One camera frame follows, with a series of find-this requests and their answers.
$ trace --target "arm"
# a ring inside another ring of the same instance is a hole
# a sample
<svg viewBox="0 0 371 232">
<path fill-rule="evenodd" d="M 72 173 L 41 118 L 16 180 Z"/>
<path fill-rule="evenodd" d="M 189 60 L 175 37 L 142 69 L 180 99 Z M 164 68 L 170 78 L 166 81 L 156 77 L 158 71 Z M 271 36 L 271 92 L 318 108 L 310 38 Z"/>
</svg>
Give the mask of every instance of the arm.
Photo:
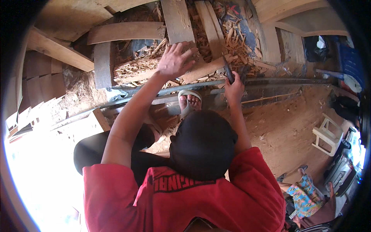
<svg viewBox="0 0 371 232">
<path fill-rule="evenodd" d="M 225 96 L 230 107 L 231 126 L 238 135 L 238 140 L 234 147 L 234 153 L 237 155 L 251 148 L 252 145 L 247 133 L 245 119 L 242 114 L 241 99 L 244 92 L 244 85 L 241 82 L 238 73 L 233 71 L 233 74 L 235 75 L 235 81 L 233 84 L 229 84 L 229 80 L 226 79 Z"/>
<path fill-rule="evenodd" d="M 130 168 L 134 140 L 153 99 L 167 81 L 180 77 L 195 63 L 190 61 L 184 65 L 197 51 L 197 48 L 192 48 L 182 54 L 184 45 L 188 45 L 188 42 L 176 43 L 166 48 L 156 73 L 119 113 L 109 133 L 102 164 L 121 164 Z"/>
</svg>

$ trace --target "red t-shirt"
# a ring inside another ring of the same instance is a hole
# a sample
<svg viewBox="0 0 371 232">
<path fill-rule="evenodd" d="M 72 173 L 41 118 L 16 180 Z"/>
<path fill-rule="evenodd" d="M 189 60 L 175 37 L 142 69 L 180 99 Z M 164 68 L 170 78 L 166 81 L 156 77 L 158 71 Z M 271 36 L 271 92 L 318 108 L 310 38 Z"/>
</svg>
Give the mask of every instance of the red t-shirt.
<svg viewBox="0 0 371 232">
<path fill-rule="evenodd" d="M 227 181 L 195 181 L 152 167 L 138 190 L 131 169 L 83 168 L 89 231 L 184 231 L 194 217 L 230 231 L 281 231 L 286 203 L 257 147 L 237 155 Z"/>
</svg>

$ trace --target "sandy floor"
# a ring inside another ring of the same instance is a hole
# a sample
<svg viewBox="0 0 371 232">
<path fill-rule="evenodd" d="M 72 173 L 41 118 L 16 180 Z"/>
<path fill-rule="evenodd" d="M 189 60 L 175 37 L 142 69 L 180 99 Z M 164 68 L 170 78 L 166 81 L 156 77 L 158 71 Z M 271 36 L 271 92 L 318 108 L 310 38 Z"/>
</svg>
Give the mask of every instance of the sandy floor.
<svg viewBox="0 0 371 232">
<path fill-rule="evenodd" d="M 315 183 L 322 180 L 324 169 L 331 158 L 311 143 L 315 141 L 312 133 L 314 126 L 319 127 L 324 120 L 322 113 L 327 114 L 339 125 L 344 121 L 333 109 L 328 108 L 327 96 L 331 88 L 327 86 L 307 87 L 301 96 L 274 104 L 253 107 L 244 110 L 246 127 L 250 133 L 253 146 L 261 149 L 265 161 L 272 173 L 278 177 L 288 173 L 287 183 L 300 179 L 297 168 L 308 165 L 307 173 Z M 229 112 L 219 112 L 229 120 Z M 169 137 L 175 129 L 166 129 L 164 140 L 155 143 L 150 152 L 168 151 Z"/>
</svg>

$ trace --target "black pants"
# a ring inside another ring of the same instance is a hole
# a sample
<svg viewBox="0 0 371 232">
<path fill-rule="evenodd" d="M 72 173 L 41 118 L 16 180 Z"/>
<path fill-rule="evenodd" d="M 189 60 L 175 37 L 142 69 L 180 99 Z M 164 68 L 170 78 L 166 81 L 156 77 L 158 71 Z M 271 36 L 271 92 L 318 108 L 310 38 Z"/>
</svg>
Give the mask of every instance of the black pants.
<svg viewBox="0 0 371 232">
<path fill-rule="evenodd" d="M 359 106 L 358 103 L 346 96 L 338 96 L 331 105 L 335 112 L 342 118 L 350 121 L 357 127 L 359 119 Z"/>
<path fill-rule="evenodd" d="M 102 160 L 109 131 L 81 140 L 75 147 L 73 161 L 82 175 L 82 168 Z M 138 186 L 150 167 L 167 166 L 195 180 L 223 177 L 234 158 L 237 134 L 219 114 L 210 110 L 190 113 L 170 137 L 170 158 L 140 150 L 154 143 L 151 129 L 143 124 L 131 152 L 131 169 Z"/>
</svg>

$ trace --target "patterned cloth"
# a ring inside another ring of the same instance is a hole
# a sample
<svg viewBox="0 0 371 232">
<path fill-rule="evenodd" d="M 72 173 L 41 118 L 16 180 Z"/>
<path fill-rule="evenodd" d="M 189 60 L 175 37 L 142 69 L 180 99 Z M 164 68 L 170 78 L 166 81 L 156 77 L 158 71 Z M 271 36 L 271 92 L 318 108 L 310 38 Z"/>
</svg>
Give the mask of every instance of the patterned cloth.
<svg viewBox="0 0 371 232">
<path fill-rule="evenodd" d="M 323 194 L 313 185 L 312 178 L 307 174 L 286 192 L 294 199 L 295 211 L 300 219 L 312 216 L 325 203 Z"/>
</svg>

